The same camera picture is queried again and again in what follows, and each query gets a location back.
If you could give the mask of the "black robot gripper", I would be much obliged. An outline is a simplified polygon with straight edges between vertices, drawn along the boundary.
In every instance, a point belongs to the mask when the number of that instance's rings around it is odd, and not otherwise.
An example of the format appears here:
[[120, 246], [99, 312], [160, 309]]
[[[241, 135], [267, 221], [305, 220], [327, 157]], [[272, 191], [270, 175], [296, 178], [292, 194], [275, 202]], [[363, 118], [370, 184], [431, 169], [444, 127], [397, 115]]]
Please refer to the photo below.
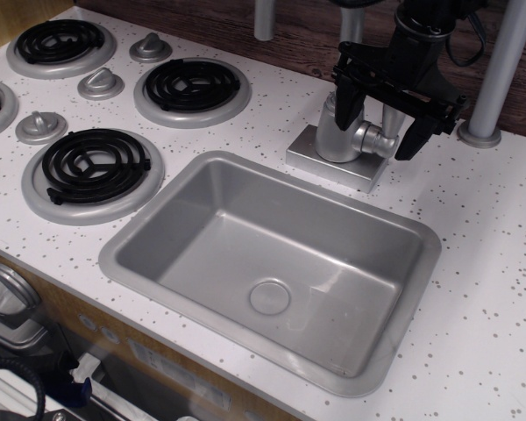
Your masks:
[[442, 76], [437, 64], [455, 24], [422, 25], [410, 17], [394, 20], [394, 33], [385, 47], [339, 44], [335, 122], [346, 131], [366, 96], [396, 108], [415, 119], [394, 156], [410, 161], [433, 133], [452, 132], [468, 99]]

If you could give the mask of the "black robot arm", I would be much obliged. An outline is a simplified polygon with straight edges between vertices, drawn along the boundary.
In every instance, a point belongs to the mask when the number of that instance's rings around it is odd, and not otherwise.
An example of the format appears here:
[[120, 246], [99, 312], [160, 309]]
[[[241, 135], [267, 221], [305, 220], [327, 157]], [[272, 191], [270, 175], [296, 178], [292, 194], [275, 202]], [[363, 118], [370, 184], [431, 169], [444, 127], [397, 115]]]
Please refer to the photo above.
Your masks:
[[411, 160], [431, 136], [452, 132], [469, 101], [437, 62], [462, 16], [459, 1], [404, 1], [388, 46], [340, 43], [333, 71], [338, 128], [347, 130], [370, 96], [414, 119], [395, 153], [398, 161]]

